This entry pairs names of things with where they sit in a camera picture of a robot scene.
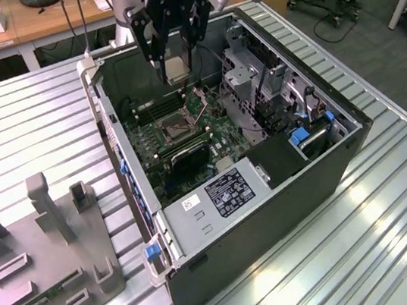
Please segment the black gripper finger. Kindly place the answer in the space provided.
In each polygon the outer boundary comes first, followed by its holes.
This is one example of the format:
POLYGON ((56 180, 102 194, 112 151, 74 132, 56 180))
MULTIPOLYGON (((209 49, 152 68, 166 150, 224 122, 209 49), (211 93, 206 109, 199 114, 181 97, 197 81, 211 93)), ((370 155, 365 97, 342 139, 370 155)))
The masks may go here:
POLYGON ((183 12, 180 36, 184 61, 190 73, 193 72, 192 50, 205 38, 211 9, 211 3, 208 0, 194 0, 191 9, 183 12))
POLYGON ((160 0, 143 0, 137 6, 125 8, 124 17, 146 61, 152 64, 165 85, 167 73, 164 56, 168 37, 160 0))

